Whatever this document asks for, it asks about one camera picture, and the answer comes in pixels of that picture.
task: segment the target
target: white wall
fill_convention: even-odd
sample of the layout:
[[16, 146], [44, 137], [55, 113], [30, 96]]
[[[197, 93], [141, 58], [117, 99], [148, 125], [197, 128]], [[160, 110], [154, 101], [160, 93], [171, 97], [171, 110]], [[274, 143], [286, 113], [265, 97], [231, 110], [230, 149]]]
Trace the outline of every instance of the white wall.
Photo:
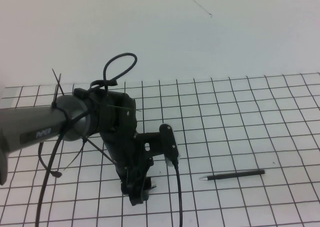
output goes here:
[[127, 80], [319, 71], [320, 0], [195, 1], [0, 0], [1, 78], [90, 82], [123, 52]]

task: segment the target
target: grid paper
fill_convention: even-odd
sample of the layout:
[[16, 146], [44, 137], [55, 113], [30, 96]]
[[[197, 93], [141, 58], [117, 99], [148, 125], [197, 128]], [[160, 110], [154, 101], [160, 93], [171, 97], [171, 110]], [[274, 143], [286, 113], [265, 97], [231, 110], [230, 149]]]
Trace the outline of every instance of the grid paper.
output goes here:
[[[65, 93], [89, 84], [62, 85]], [[0, 108], [50, 105], [54, 85], [6, 88]], [[116, 86], [136, 100], [137, 131], [170, 124], [181, 154], [184, 227], [320, 226], [320, 74], [239, 79], [127, 82]], [[99, 135], [91, 140], [101, 148]], [[43, 146], [49, 161], [55, 141]], [[82, 141], [63, 141], [53, 167], [62, 170]], [[0, 187], [0, 226], [34, 226], [45, 170], [38, 145], [9, 156]], [[200, 177], [265, 169], [262, 176], [215, 181]], [[131, 206], [109, 160], [89, 144], [62, 171], [50, 175], [41, 227], [179, 226], [175, 171], [163, 155], [148, 172], [157, 187], [144, 204]]]

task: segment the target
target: black grid line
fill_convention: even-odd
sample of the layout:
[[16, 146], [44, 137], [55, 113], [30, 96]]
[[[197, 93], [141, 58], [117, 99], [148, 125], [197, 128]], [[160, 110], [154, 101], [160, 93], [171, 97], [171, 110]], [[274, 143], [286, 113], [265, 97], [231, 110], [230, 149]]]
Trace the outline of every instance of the black grid line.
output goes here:
[[[180, 114], [181, 114], [181, 117], [182, 117], [183, 113], [182, 113], [182, 108], [181, 108], [181, 100], [180, 100], [180, 95], [179, 95], [178, 81], [176, 81], [176, 89], [177, 89], [178, 99], [179, 99], [179, 104], [180, 104]], [[182, 121], [182, 129], [183, 129], [184, 141], [187, 142], [186, 133], [185, 133], [185, 125], [184, 125], [183, 121]], [[186, 148], [186, 156], [187, 156], [187, 158], [189, 157], [188, 148]], [[189, 172], [191, 173], [191, 166], [190, 166], [189, 158], [187, 159], [187, 162], [188, 162]], [[199, 227], [199, 217], [198, 217], [198, 212], [197, 212], [197, 203], [196, 203], [196, 197], [195, 197], [195, 192], [194, 192], [193, 180], [192, 180], [191, 176], [190, 176], [190, 180], [191, 180], [191, 188], [192, 188], [192, 195], [193, 195], [196, 223], [197, 223], [197, 226]]]
[[72, 212], [71, 227], [74, 226], [73, 219], [75, 218], [76, 204], [77, 204], [77, 199], [78, 199], [79, 178], [80, 178], [80, 171], [81, 171], [81, 167], [82, 167], [81, 166], [81, 162], [82, 162], [82, 157], [83, 157], [83, 154], [84, 154], [84, 152], [82, 150], [83, 150], [83, 148], [81, 149], [79, 171], [78, 171], [78, 177], [77, 177], [77, 180], [76, 180], [76, 188], [75, 188], [75, 196], [74, 196], [74, 205], [73, 205], [73, 212]]
[[[37, 98], [38, 98], [38, 94], [39, 94], [39, 89], [40, 89], [40, 85], [38, 86], [38, 91], [37, 91], [37, 95], [35, 97], [35, 100], [34, 100], [34, 105], [33, 107], [36, 105], [36, 102], [37, 102]], [[36, 178], [36, 175], [37, 175], [37, 171], [38, 171], [38, 166], [39, 166], [39, 159], [37, 161], [37, 164], [36, 164], [36, 168], [35, 168], [35, 172], [34, 172], [34, 176], [33, 176], [33, 180], [32, 180], [32, 186], [31, 186], [31, 190], [30, 190], [30, 195], [29, 195], [29, 199], [28, 199], [28, 203], [27, 203], [27, 206], [26, 206], [26, 210], [25, 210], [25, 215], [24, 215], [24, 219], [23, 219], [23, 225], [22, 227], [25, 226], [25, 222], [26, 222], [26, 218], [27, 218], [27, 213], [28, 213], [28, 209], [29, 209], [29, 204], [30, 204], [30, 199], [31, 199], [31, 195], [32, 195], [32, 191], [34, 189], [34, 183], [35, 183], [35, 178]]]
[[[305, 165], [306, 167], [310, 166], [319, 166], [320, 164], [314, 164], [314, 165]], [[285, 166], [282, 167], [283, 169], [290, 169], [290, 168], [299, 168], [299, 167], [304, 167], [303, 165], [295, 165], [295, 166]], [[275, 170], [275, 169], [281, 169], [280, 167], [265, 167], [263, 168], [264, 170]], [[238, 169], [238, 172], [243, 172], [243, 171], [253, 171], [255, 169]], [[216, 174], [221, 174], [221, 173], [228, 173], [230, 170], [224, 170], [224, 171], [215, 171]], [[209, 174], [207, 171], [205, 172], [195, 172], [195, 173], [182, 173], [180, 174], [181, 176], [189, 176], [189, 175], [199, 175], [199, 174]], [[164, 175], [155, 175], [155, 176], [150, 176], [150, 177], [167, 177], [167, 176], [175, 176], [175, 174], [164, 174]], [[101, 182], [107, 182], [107, 181], [119, 181], [119, 178], [115, 179], [107, 179], [107, 180], [102, 180]], [[66, 182], [66, 183], [57, 183], [56, 186], [62, 186], [62, 185], [71, 185], [71, 184], [77, 184], [77, 183], [98, 183], [99, 180], [88, 180], [88, 181], [79, 181], [79, 182]], [[266, 187], [276, 187], [276, 186], [289, 186], [289, 185], [299, 185], [299, 184], [311, 184], [311, 183], [320, 183], [320, 181], [304, 181], [304, 182], [297, 182], [297, 183], [290, 183], [290, 184], [266, 184]], [[21, 189], [21, 188], [31, 188], [31, 187], [41, 187], [42, 185], [28, 185], [28, 186], [13, 186], [11, 189]], [[231, 190], [231, 189], [248, 189], [248, 188], [256, 188], [256, 187], [263, 187], [263, 185], [254, 185], [254, 186], [243, 186], [243, 187], [231, 187], [231, 188], [218, 188], [218, 190]], [[150, 195], [161, 195], [161, 194], [169, 194], [169, 192], [161, 192], [161, 193], [150, 193]], [[114, 197], [101, 197], [100, 199], [110, 199], [110, 198], [120, 198], [121, 196], [114, 196]], [[46, 201], [43, 202], [44, 204], [47, 203], [58, 203], [58, 202], [70, 202], [71, 200], [55, 200], [55, 201]], [[20, 205], [26, 205], [24, 203], [21, 204], [7, 204], [6, 206], [20, 206]]]
[[[264, 120], [264, 118], [263, 118], [263, 116], [262, 116], [262, 113], [260, 113], [260, 115], [261, 115], [261, 118], [262, 118], [263, 125], [264, 125], [264, 127], [265, 127], [265, 131], [267, 132], [267, 135], [268, 135], [268, 137], [269, 137], [269, 139], [270, 139], [270, 142], [271, 142], [272, 147], [273, 147], [273, 149], [274, 149], [274, 152], [275, 152], [275, 154], [276, 154], [277, 160], [278, 160], [278, 162], [279, 162], [280, 168], [281, 168], [281, 170], [282, 170], [282, 174], [283, 174], [283, 176], [284, 176], [285, 182], [288, 184], [288, 180], [287, 180], [286, 174], [285, 174], [284, 169], [283, 169], [283, 167], [282, 167], [282, 164], [281, 164], [281, 162], [280, 162], [280, 158], [279, 158], [279, 156], [278, 156], [278, 153], [276, 152], [276, 148], [275, 148], [275, 145], [274, 145], [274, 143], [273, 143], [273, 141], [272, 141], [272, 138], [270, 137], [268, 128], [267, 128], [267, 126], [265, 125], [265, 120]], [[299, 209], [298, 209], [298, 207], [297, 207], [297, 203], [295, 202], [294, 196], [293, 196], [292, 191], [291, 191], [290, 188], [289, 188], [289, 191], [290, 191], [291, 198], [293, 199], [293, 203], [294, 203], [295, 209], [296, 209], [296, 211], [297, 211], [297, 213], [298, 213], [298, 215], [299, 215], [300, 221], [303, 222], [303, 221], [302, 221], [302, 218], [301, 218], [301, 215], [300, 215], [300, 213], [299, 213]]]
[[[219, 106], [219, 101], [218, 101], [218, 98], [217, 98], [217, 95], [216, 95], [216, 92], [215, 92], [215, 85], [214, 85], [214, 82], [213, 82], [213, 81], [212, 81], [212, 87], [213, 87], [214, 96], [215, 96], [215, 98], [216, 98], [216, 102], [217, 102], [217, 107], [218, 107], [218, 110], [219, 110], [219, 114], [221, 114], [221, 109], [220, 109], [220, 106]], [[230, 153], [232, 153], [231, 147], [230, 147], [230, 144], [229, 144], [229, 141], [228, 141], [228, 135], [227, 135], [227, 131], [226, 131], [226, 128], [225, 128], [224, 120], [223, 120], [223, 118], [222, 118], [221, 115], [220, 115], [220, 118], [221, 118], [221, 123], [222, 123], [223, 131], [224, 131], [224, 134], [225, 134], [225, 138], [226, 138], [226, 142], [227, 142], [229, 151], [230, 151]], [[234, 160], [234, 157], [233, 157], [232, 155], [231, 155], [231, 159], [232, 159], [232, 164], [233, 164], [233, 167], [234, 167], [234, 171], [237, 173], [237, 168], [236, 168], [235, 160]], [[237, 181], [238, 181], [239, 186], [241, 186], [239, 177], [237, 177]], [[240, 188], [240, 192], [241, 192], [242, 201], [243, 201], [243, 204], [244, 204], [246, 216], [247, 216], [248, 221], [249, 221], [249, 226], [251, 227], [252, 225], [251, 225], [251, 221], [250, 221], [250, 218], [249, 218], [248, 209], [247, 209], [246, 202], [245, 202], [245, 198], [244, 198], [244, 193], [243, 193], [243, 191], [242, 191], [241, 188]]]
[[[243, 207], [230, 207], [228, 209], [240, 209]], [[212, 210], [218, 210], [218, 208], [207, 208], [207, 209], [203, 209], [203, 211], [212, 211]], [[194, 210], [185, 210], [184, 212], [188, 213], [188, 212], [194, 212]], [[161, 213], [150, 213], [150, 215], [157, 215], [157, 214], [169, 214], [170, 212], [161, 212]], [[144, 215], [143, 213], [137, 213], [137, 214], [128, 214], [125, 216], [142, 216]], [[99, 219], [102, 218], [116, 218], [116, 217], [121, 217], [121, 215], [112, 215], [112, 216], [100, 216], [98, 217]], [[77, 218], [76, 220], [92, 220], [94, 219], [94, 217], [88, 217], [88, 218]], [[59, 220], [51, 220], [50, 223], [58, 223], [58, 222], [65, 222], [65, 221], [71, 221], [71, 218], [68, 219], [59, 219]], [[297, 224], [310, 224], [310, 223], [320, 223], [320, 220], [316, 220], [316, 221], [304, 221], [304, 222], [290, 222], [290, 223], [281, 223], [281, 224], [277, 224], [277, 226], [290, 226], [290, 225], [297, 225]], [[11, 225], [19, 225], [22, 223], [9, 223], [6, 224], [6, 226], [11, 226]], [[273, 227], [275, 226], [274, 224], [267, 224], [267, 225], [255, 225], [254, 227]]]
[[[303, 136], [311, 136], [311, 134], [305, 134], [305, 135], [292, 135], [292, 137], [303, 137]], [[290, 136], [278, 136], [278, 137], [271, 137], [272, 139], [276, 139], [276, 138], [289, 138]], [[233, 142], [233, 141], [243, 141], [243, 140], [265, 140], [267, 138], [247, 138], [247, 139], [232, 139], [232, 140], [229, 140], [229, 142]], [[226, 142], [226, 140], [221, 140], [221, 141], [208, 141], [208, 143], [218, 143], [218, 142]], [[206, 142], [196, 142], [196, 143], [192, 143], [192, 144], [205, 144]], [[314, 148], [304, 148], [300, 151], [312, 151], [314, 150]], [[98, 150], [94, 149], [94, 150], [84, 150], [83, 151], [84, 153], [88, 153], [88, 152], [98, 152]], [[274, 151], [259, 151], [257, 152], [256, 154], [262, 154], [262, 153], [272, 153]], [[283, 149], [283, 150], [276, 150], [276, 152], [278, 153], [281, 153], [281, 152], [296, 152], [295, 149]], [[63, 153], [64, 154], [76, 154], [78, 153], [77, 151], [73, 151], [73, 152], [65, 152]], [[248, 152], [248, 153], [233, 153], [232, 155], [234, 156], [240, 156], [240, 155], [248, 155], [248, 154], [252, 154], [251, 152]], [[189, 159], [192, 159], [192, 158], [202, 158], [202, 157], [221, 157], [221, 156], [230, 156], [231, 154], [216, 154], [216, 155], [208, 155], [208, 156], [199, 156], [199, 157], [189, 157]], [[37, 157], [37, 155], [23, 155], [21, 156], [21, 158], [25, 158], [25, 157]], [[18, 157], [15, 156], [15, 157], [10, 157], [10, 159], [17, 159]], [[104, 163], [103, 165], [113, 165], [112, 163]], [[100, 166], [100, 164], [90, 164], [90, 165], [82, 165], [83, 167], [89, 167], [89, 166]], [[72, 168], [76, 168], [76, 166], [69, 166], [69, 167], [66, 167], [66, 169], [72, 169]], [[9, 171], [8, 173], [19, 173], [19, 172], [32, 172], [34, 170], [17, 170], [17, 171]]]
[[[239, 112], [240, 112], [240, 107], [239, 107], [239, 104], [238, 104], [237, 102], [236, 102], [236, 106], [237, 106], [237, 108], [238, 108], [238, 110], [239, 110]], [[243, 119], [243, 116], [242, 116], [241, 113], [240, 113], [240, 118], [241, 118], [242, 124], [245, 125], [244, 119]], [[246, 137], [249, 139], [248, 131], [246, 130], [246, 128], [244, 128], [244, 131], [245, 131]], [[254, 152], [254, 149], [253, 149], [253, 147], [252, 147], [251, 141], [249, 140], [248, 143], [249, 143], [250, 149], [251, 149], [251, 151], [252, 151], [252, 153], [253, 153], [253, 157], [254, 157], [255, 164], [256, 164], [257, 167], [259, 167], [258, 161], [257, 161], [257, 157], [256, 157], [256, 153]], [[264, 189], [266, 198], [267, 198], [267, 200], [268, 200], [268, 203], [269, 203], [269, 205], [271, 206], [271, 202], [270, 202], [270, 199], [269, 199], [269, 196], [268, 196], [268, 192], [267, 192], [267, 189], [266, 189], [266, 186], [265, 186], [265, 182], [264, 182], [264, 179], [262, 178], [261, 175], [260, 175], [260, 179], [261, 179], [261, 182], [262, 182], [262, 185], [263, 185], [263, 189]], [[275, 223], [275, 225], [277, 225], [275, 213], [274, 213], [274, 211], [273, 211], [272, 208], [270, 208], [270, 209], [271, 209], [271, 213], [272, 213], [272, 216], [273, 216], [274, 223]]]
[[[164, 111], [162, 107], [162, 98], [161, 98], [161, 85], [159, 80], [159, 93], [160, 93], [160, 106], [161, 106], [161, 117], [162, 117], [162, 123], [164, 123]], [[171, 191], [170, 191], [170, 180], [169, 175], [167, 175], [167, 181], [168, 181], [168, 192], [169, 192], [169, 202], [170, 202], [170, 215], [171, 215], [171, 226], [174, 227], [174, 218], [172, 215], [172, 203], [171, 203]]]
[[[144, 83], [141, 81], [141, 95], [142, 95], [142, 127], [143, 127], [143, 133], [145, 133], [145, 104], [144, 104]], [[145, 201], [145, 223], [146, 227], [148, 227], [148, 200]]]
[[[105, 148], [105, 144], [102, 145], [102, 151], [104, 151]], [[100, 196], [101, 196], [101, 183], [102, 183], [102, 171], [103, 171], [103, 165], [104, 163], [104, 156], [101, 156], [101, 168], [100, 168], [100, 181], [99, 181], [99, 194], [98, 194], [98, 207], [97, 207], [97, 211], [96, 211], [96, 222], [95, 222], [95, 226], [98, 227], [98, 217], [99, 217], [99, 207], [100, 207]], [[123, 216], [123, 211], [124, 211], [124, 201], [123, 201], [123, 194], [122, 194], [122, 211], [121, 211], [121, 215]]]
[[[315, 75], [315, 74], [318, 74], [318, 72], [315, 72], [315, 73], [295, 73], [295, 74], [285, 74], [284, 76], [300, 76], [300, 75]], [[281, 75], [268, 75], [266, 76], [267, 78], [271, 78], [271, 77], [281, 77], [283, 76], [282, 74]], [[263, 76], [252, 76], [252, 77], [249, 77], [249, 79], [261, 79], [261, 78], [264, 78]], [[228, 81], [230, 78], [226, 78], [226, 79], [215, 79], [214, 82], [222, 82], [222, 81]], [[238, 80], [246, 80], [247, 78], [244, 77], [244, 78], [232, 78], [231, 80], [232, 81], [238, 81]], [[196, 83], [210, 83], [211, 80], [204, 80], [204, 81], [197, 81]], [[190, 82], [182, 82], [182, 83], [179, 83], [179, 85], [186, 85], [186, 84], [192, 84], [193, 83], [193, 78], [190, 78]], [[72, 85], [89, 85], [90, 83], [71, 83]], [[172, 86], [172, 85], [175, 85], [174, 84], [161, 84], [161, 86]], [[24, 86], [8, 86], [6, 87], [6, 89], [11, 89], [11, 88], [21, 88], [21, 87], [36, 87], [38, 86], [37, 84], [36, 85], [24, 85]], [[41, 86], [55, 86], [55, 84], [42, 84]], [[148, 85], [147, 87], [157, 87], [158, 85]], [[134, 88], [141, 88], [140, 87], [127, 87], [128, 89], [134, 89]], [[114, 90], [121, 90], [123, 88], [118, 88], [118, 87], [114, 87], [112, 89], [110, 89], [111, 91], [114, 91]]]
[[[206, 143], [206, 149], [207, 149], [207, 151], [208, 151], [208, 155], [210, 156], [210, 151], [209, 151], [209, 146], [208, 146], [208, 141], [207, 141], [207, 135], [206, 135], [206, 132], [205, 132], [204, 119], [203, 119], [203, 116], [202, 116], [202, 113], [201, 113], [201, 108], [200, 108], [200, 103], [199, 103], [199, 97], [198, 97], [198, 93], [197, 93], [197, 85], [196, 85], [195, 79], [193, 79], [193, 81], [194, 81], [194, 89], [195, 89], [196, 99], [197, 99], [197, 102], [198, 102], [198, 107], [199, 107], [200, 116], [201, 116], [201, 123], [202, 123], [202, 127], [203, 127], [203, 133], [204, 133], [204, 138], [205, 138], [205, 143]], [[213, 168], [213, 165], [212, 165], [212, 159], [211, 159], [211, 158], [209, 158], [209, 159], [210, 159], [211, 171], [212, 171], [212, 174], [214, 175], [214, 174], [215, 174], [215, 171], [214, 171], [214, 168]], [[216, 191], [216, 196], [217, 196], [218, 203], [219, 203], [219, 207], [220, 207], [220, 213], [221, 213], [221, 218], [222, 218], [223, 227], [226, 227], [224, 215], [223, 215], [222, 209], [221, 209], [221, 202], [220, 202], [220, 197], [219, 197], [219, 192], [218, 192], [216, 180], [214, 180], [214, 186], [215, 186], [215, 189], [217, 190], [217, 191]]]
[[[15, 109], [16, 109], [17, 106], [18, 106], [19, 99], [20, 99], [20, 96], [21, 96], [21, 93], [22, 93], [23, 88], [24, 88], [24, 87], [22, 87], [21, 90], [20, 90], [20, 94], [19, 94], [19, 97], [18, 97], [18, 101], [17, 101], [16, 104], [15, 104]], [[15, 171], [17, 170], [17, 167], [18, 167], [20, 155], [21, 155], [21, 150], [19, 150], [19, 155], [18, 155], [17, 162], [16, 162], [15, 168], [14, 168]], [[1, 213], [0, 223], [2, 222], [2, 218], [3, 218], [4, 213], [5, 213], [5, 210], [6, 210], [6, 205], [7, 205], [7, 201], [8, 201], [9, 194], [10, 194], [10, 190], [11, 190], [11, 185], [12, 185], [12, 182], [13, 182], [14, 178], [15, 178], [15, 173], [13, 173], [12, 179], [10, 180], [9, 190], [8, 190], [7, 195], [6, 195], [4, 207], [3, 207], [3, 210], [2, 210], [2, 213]]]
[[[288, 85], [285, 76], [283, 76], [283, 79], [284, 79], [284, 81], [285, 81], [285, 84]], [[304, 115], [303, 115], [303, 113], [301, 112], [300, 109], [299, 109], [299, 112], [300, 112], [300, 114], [301, 114], [301, 116], [302, 116], [302, 118], [303, 118], [303, 120], [304, 120], [304, 122], [305, 122], [305, 125], [307, 126], [307, 128], [308, 128], [308, 130], [309, 130], [310, 135], [312, 136], [313, 141], [315, 142], [318, 150], [320, 151], [319, 145], [318, 145], [315, 137], [311, 134], [310, 127], [308, 126], [308, 124], [307, 124], [307, 122], [306, 122], [306, 119], [305, 119], [305, 117], [304, 117]], [[288, 128], [287, 123], [286, 123], [285, 121], [284, 121], [284, 124], [285, 124], [285, 126], [286, 126], [286, 128], [287, 128], [287, 130], [288, 130], [288, 132], [289, 132], [289, 134], [290, 134], [289, 128]], [[305, 172], [306, 172], [306, 175], [307, 175], [307, 177], [308, 177], [308, 179], [309, 179], [309, 181], [310, 181], [310, 183], [311, 183], [311, 186], [312, 186], [312, 189], [313, 189], [313, 191], [314, 191], [314, 193], [315, 193], [315, 196], [317, 197], [318, 201], [320, 201], [319, 196], [318, 196], [318, 194], [317, 194], [317, 191], [316, 191], [316, 189], [315, 189], [315, 186], [314, 186], [314, 184], [312, 183], [311, 178], [310, 178], [310, 176], [309, 176], [309, 173], [308, 173], [308, 171], [307, 171], [307, 168], [306, 168], [306, 166], [305, 166], [305, 164], [304, 164], [304, 160], [303, 160], [303, 158], [301, 157], [301, 154], [300, 154], [300, 152], [299, 152], [299, 150], [298, 150], [298, 148], [297, 148], [296, 142], [295, 142], [295, 140], [294, 140], [294, 138], [293, 138], [292, 136], [291, 136], [291, 140], [292, 140], [292, 142], [293, 142], [293, 144], [294, 144], [294, 147], [295, 147], [295, 149], [296, 149], [296, 152], [298, 153], [298, 155], [299, 155], [299, 157], [300, 157], [300, 159], [301, 159], [303, 168], [304, 168], [304, 170], [305, 170]]]

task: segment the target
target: pen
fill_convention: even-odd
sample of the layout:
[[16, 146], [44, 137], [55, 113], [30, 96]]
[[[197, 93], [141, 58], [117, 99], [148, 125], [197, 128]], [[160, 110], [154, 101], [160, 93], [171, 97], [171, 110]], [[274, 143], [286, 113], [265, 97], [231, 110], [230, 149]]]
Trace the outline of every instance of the pen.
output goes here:
[[244, 176], [257, 176], [263, 175], [265, 171], [263, 169], [257, 169], [252, 171], [244, 171], [244, 172], [234, 172], [234, 173], [222, 173], [222, 174], [214, 174], [200, 178], [201, 181], [213, 181], [213, 180], [222, 180], [229, 178], [237, 178]]

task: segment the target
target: black cable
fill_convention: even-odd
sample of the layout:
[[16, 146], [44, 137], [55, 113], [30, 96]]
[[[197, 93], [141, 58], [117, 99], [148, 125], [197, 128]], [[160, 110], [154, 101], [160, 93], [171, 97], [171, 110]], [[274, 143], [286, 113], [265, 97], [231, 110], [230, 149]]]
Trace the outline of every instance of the black cable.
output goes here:
[[178, 161], [172, 162], [175, 173], [176, 173], [176, 181], [178, 185], [178, 197], [179, 197], [179, 227], [182, 227], [183, 224], [183, 210], [182, 210], [182, 191], [181, 191], [181, 182], [180, 182], [180, 174], [179, 174], [179, 167], [178, 167]]
[[[42, 166], [44, 167], [45, 170], [48, 170], [48, 167], [46, 166], [44, 160], [42, 159], [42, 156], [41, 156], [41, 153], [42, 153], [42, 148], [44, 146], [44, 143], [41, 142], [39, 144], [39, 148], [38, 148], [38, 158], [39, 158], [39, 161], [40, 163], [42, 164]], [[56, 177], [56, 178], [60, 178], [62, 176], [62, 173], [59, 172], [59, 171], [52, 171], [50, 170], [50, 174], [53, 176], [53, 177]]]
[[45, 195], [48, 179], [49, 179], [49, 176], [50, 176], [50, 171], [51, 171], [52, 165], [54, 163], [54, 159], [55, 159], [59, 144], [62, 141], [65, 133], [66, 132], [63, 131], [59, 135], [57, 141], [55, 142], [55, 145], [53, 147], [53, 150], [52, 150], [52, 153], [51, 153], [51, 156], [50, 156], [50, 159], [49, 159], [49, 163], [48, 163], [47, 169], [45, 171], [45, 175], [44, 175], [44, 179], [43, 179], [43, 183], [42, 183], [42, 187], [41, 187], [41, 191], [40, 191], [40, 195], [39, 195], [39, 201], [38, 201], [38, 205], [36, 207], [35, 227], [39, 227], [41, 206], [42, 206], [42, 201], [44, 200], [44, 195]]
[[134, 53], [121, 53], [121, 54], [118, 54], [117, 56], [113, 57], [112, 59], [110, 59], [104, 66], [103, 68], [103, 81], [107, 81], [107, 77], [106, 77], [106, 72], [107, 72], [107, 68], [108, 66], [113, 62], [115, 61], [116, 59], [119, 59], [121, 57], [124, 57], [124, 56], [132, 56], [134, 58], [134, 61], [132, 63], [132, 65], [127, 68], [125, 71], [123, 71], [122, 73], [118, 74], [116, 77], [113, 77], [111, 79], [111, 81], [116, 81], [117, 79], [119, 79], [120, 77], [124, 76], [126, 73], [128, 73], [130, 70], [132, 70], [132, 68], [136, 65], [137, 61], [138, 61], [138, 57], [134, 54]]

